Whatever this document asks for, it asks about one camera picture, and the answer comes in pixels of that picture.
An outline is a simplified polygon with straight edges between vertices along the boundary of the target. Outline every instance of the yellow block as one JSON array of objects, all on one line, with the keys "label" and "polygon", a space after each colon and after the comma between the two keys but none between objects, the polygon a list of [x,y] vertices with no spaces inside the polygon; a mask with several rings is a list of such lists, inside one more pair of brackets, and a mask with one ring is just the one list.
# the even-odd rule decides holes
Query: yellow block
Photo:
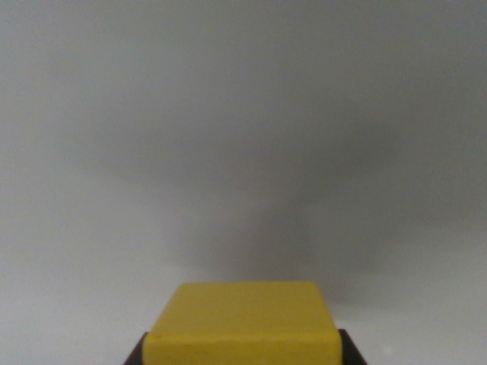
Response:
[{"label": "yellow block", "polygon": [[145,337],[144,365],[340,365],[339,332],[310,282],[181,285]]}]

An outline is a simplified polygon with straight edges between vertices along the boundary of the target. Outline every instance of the yellow box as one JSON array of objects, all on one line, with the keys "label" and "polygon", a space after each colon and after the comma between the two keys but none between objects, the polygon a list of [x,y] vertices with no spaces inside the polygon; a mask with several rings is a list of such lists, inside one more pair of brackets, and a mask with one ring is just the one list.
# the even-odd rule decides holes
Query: yellow box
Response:
[{"label": "yellow box", "polygon": [[342,343],[314,283],[181,285],[145,337],[144,365],[340,365]]}]

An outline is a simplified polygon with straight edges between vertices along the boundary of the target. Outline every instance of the yellow cube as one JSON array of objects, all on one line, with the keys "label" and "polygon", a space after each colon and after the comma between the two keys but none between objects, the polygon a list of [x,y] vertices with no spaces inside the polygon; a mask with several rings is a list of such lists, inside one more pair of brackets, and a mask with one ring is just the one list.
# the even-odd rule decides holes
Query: yellow cube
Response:
[{"label": "yellow cube", "polygon": [[142,345],[144,365],[340,365],[342,342],[314,283],[181,285]]}]

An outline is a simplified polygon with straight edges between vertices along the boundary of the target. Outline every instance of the block top face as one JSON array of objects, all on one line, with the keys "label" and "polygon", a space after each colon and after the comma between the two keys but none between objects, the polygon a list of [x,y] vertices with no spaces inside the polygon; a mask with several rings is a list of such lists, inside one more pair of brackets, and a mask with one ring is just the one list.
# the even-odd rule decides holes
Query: block top face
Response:
[{"label": "block top face", "polygon": [[149,335],[175,341],[338,337],[315,283],[305,281],[181,285]]}]

